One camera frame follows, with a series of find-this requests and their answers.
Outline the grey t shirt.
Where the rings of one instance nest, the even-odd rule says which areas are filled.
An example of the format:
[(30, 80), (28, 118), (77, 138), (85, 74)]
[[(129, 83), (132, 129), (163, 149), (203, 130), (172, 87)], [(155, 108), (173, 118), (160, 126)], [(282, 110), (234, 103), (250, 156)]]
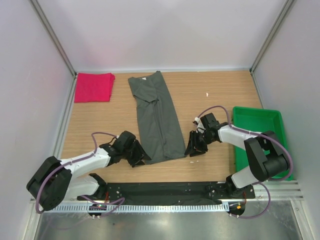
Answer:
[(173, 100), (160, 71), (130, 77), (136, 101), (140, 143), (151, 158), (149, 164), (185, 158), (185, 142)]

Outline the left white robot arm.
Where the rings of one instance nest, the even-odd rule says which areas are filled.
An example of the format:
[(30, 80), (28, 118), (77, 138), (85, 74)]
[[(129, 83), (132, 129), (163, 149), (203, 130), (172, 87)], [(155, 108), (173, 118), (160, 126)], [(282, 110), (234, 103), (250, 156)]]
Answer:
[(76, 198), (101, 200), (108, 184), (93, 171), (127, 160), (131, 167), (145, 165), (151, 157), (136, 136), (123, 131), (110, 142), (94, 145), (88, 153), (65, 159), (48, 157), (26, 185), (35, 198), (38, 214), (53, 210), (61, 202)]

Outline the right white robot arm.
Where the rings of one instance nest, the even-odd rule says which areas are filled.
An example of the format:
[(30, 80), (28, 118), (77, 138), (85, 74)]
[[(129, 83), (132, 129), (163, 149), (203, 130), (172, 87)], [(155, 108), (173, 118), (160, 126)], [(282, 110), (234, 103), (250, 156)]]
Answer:
[(254, 132), (229, 122), (220, 123), (212, 113), (196, 117), (193, 123), (196, 130), (189, 133), (185, 155), (203, 155), (214, 142), (227, 143), (245, 151), (248, 166), (225, 180), (225, 192), (231, 198), (242, 195), (253, 184), (292, 172), (292, 158), (273, 131)]

